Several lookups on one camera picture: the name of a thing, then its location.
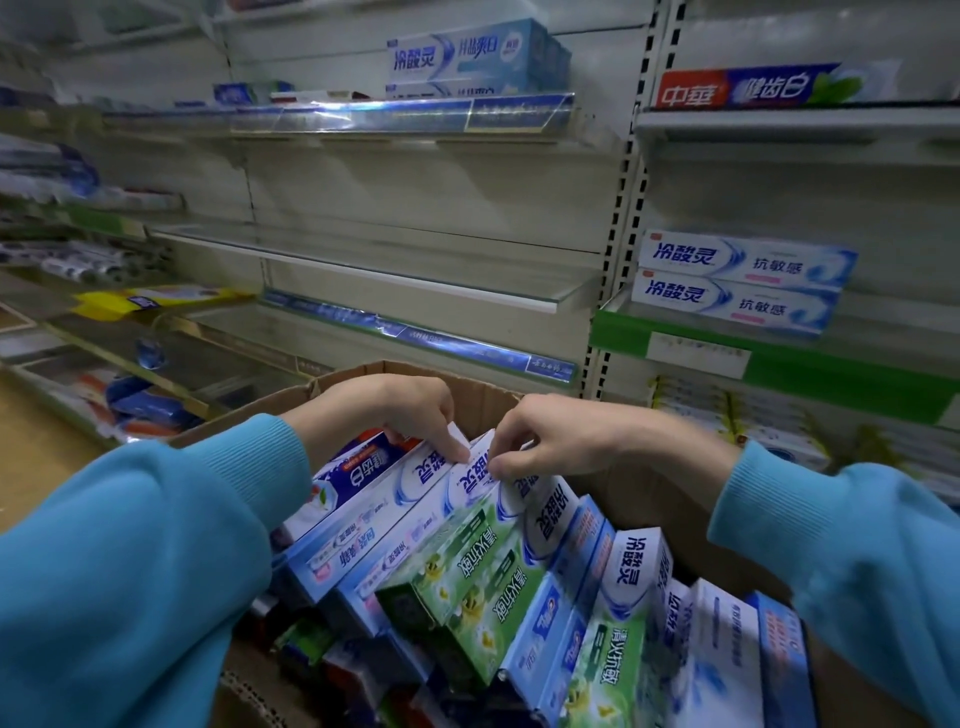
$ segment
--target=sleeve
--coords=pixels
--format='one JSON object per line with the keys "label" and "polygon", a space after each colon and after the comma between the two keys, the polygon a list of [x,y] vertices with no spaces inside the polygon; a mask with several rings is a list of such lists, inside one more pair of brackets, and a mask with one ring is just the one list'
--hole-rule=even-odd
{"label": "sleeve", "polygon": [[834,477],[751,443],[708,538],[761,564],[838,654],[937,725],[960,725],[960,518],[900,471]]}
{"label": "sleeve", "polygon": [[3,718],[205,726],[230,629],[270,581],[269,531],[309,484],[300,440],[267,415],[70,478],[0,537]]}

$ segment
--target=ribbed cuff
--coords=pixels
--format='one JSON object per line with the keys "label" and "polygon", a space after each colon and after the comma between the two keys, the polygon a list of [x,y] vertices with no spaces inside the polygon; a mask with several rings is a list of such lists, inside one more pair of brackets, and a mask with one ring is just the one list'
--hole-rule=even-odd
{"label": "ribbed cuff", "polygon": [[707,538],[736,551],[793,586],[850,484],[788,463],[748,443],[717,500]]}
{"label": "ribbed cuff", "polygon": [[221,476],[273,530],[310,495],[310,463],[300,438],[279,417],[254,415],[186,448]]}

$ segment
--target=white label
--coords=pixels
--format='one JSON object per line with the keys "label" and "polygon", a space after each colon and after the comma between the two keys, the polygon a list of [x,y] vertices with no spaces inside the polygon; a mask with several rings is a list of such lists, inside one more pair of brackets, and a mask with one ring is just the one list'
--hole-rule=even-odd
{"label": "white label", "polygon": [[742,379],[750,361],[750,352],[654,331],[650,334],[647,358],[712,375]]}
{"label": "white label", "polygon": [[960,429],[960,394],[953,395],[953,399],[947,405],[947,409],[937,425],[950,429]]}

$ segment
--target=person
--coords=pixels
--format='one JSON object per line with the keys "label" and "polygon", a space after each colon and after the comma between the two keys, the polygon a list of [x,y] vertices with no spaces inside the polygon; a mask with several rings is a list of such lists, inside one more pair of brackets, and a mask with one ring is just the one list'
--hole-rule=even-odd
{"label": "person", "polygon": [[[357,432],[468,451],[437,378],[337,384],[182,450],[125,446],[0,537],[0,725],[206,724],[230,630],[270,582],[270,531]],[[529,441],[534,446],[520,450]],[[501,479],[638,455],[712,510],[708,537],[793,591],[801,616],[870,679],[960,724],[960,521],[897,471],[812,473],[654,410],[529,395],[500,423]]]}

